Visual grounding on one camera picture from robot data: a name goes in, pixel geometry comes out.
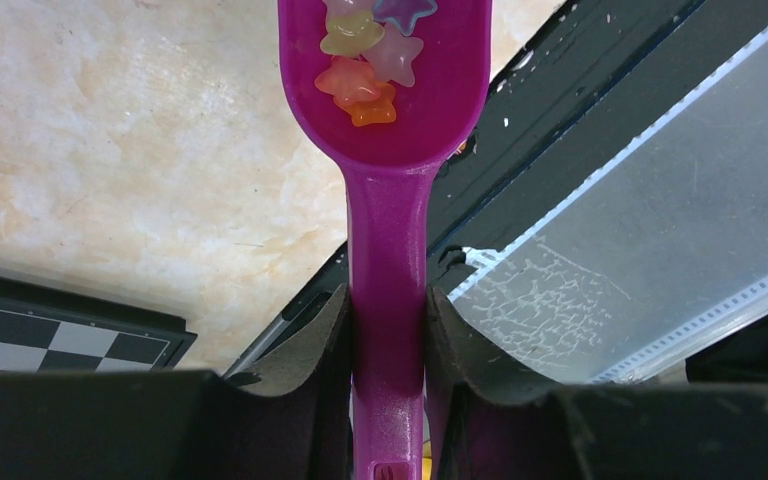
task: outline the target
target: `scratched plastic surface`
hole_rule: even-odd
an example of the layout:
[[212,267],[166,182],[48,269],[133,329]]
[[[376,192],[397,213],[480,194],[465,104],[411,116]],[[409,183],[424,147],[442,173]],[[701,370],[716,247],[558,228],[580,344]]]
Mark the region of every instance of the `scratched plastic surface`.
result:
[[644,380],[767,313],[763,35],[580,197],[485,257],[498,265],[452,295],[467,321],[579,383]]
[[437,169],[484,105],[491,6],[491,0],[449,1],[417,22],[413,33],[425,48],[413,63],[414,87],[397,89],[398,121],[358,129],[314,86],[331,62],[319,48],[326,5],[278,3],[287,101],[346,179],[358,480],[372,480],[378,465],[381,475],[421,478],[428,195]]
[[384,26],[384,37],[363,52],[363,58],[375,69],[375,79],[394,81],[405,87],[416,84],[413,61],[422,52],[424,42],[417,37],[405,37],[392,23]]
[[325,29],[328,34],[319,48],[328,55],[357,57],[384,37],[384,27],[372,19],[369,10],[329,17],[325,21]]
[[372,9],[375,20],[392,23],[403,35],[413,35],[420,18],[437,11],[435,0],[378,0]]

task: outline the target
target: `beige marble countertop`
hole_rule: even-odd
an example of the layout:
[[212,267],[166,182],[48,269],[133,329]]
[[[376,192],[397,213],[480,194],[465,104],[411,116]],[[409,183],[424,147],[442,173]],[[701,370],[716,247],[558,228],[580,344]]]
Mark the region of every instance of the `beige marble countertop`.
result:
[[[559,3],[496,0],[494,72]],[[180,365],[227,368],[346,238],[277,46],[272,0],[0,0],[0,275],[183,316]]]

